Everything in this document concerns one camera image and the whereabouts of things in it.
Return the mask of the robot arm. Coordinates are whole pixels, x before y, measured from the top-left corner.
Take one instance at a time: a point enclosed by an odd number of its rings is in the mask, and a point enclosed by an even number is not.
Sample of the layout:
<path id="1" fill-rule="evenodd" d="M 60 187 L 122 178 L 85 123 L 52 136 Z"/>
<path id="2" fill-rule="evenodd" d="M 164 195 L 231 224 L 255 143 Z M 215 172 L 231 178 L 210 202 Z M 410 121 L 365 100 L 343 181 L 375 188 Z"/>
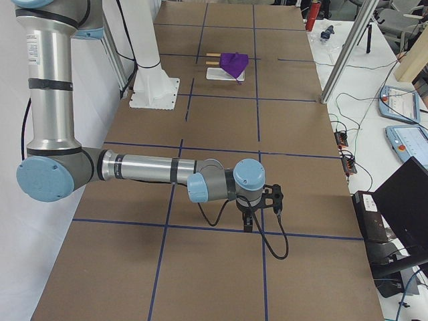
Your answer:
<path id="1" fill-rule="evenodd" d="M 215 159 L 187 160 L 83 147 L 74 136 L 71 40 L 104 39 L 101 1 L 16 1 L 27 33 L 33 140 L 16 177 L 31 198 L 54 202 L 91 181 L 126 179 L 182 185 L 194 203 L 235 201 L 249 232 L 270 188 L 260 162 L 247 158 L 226 169 Z"/>

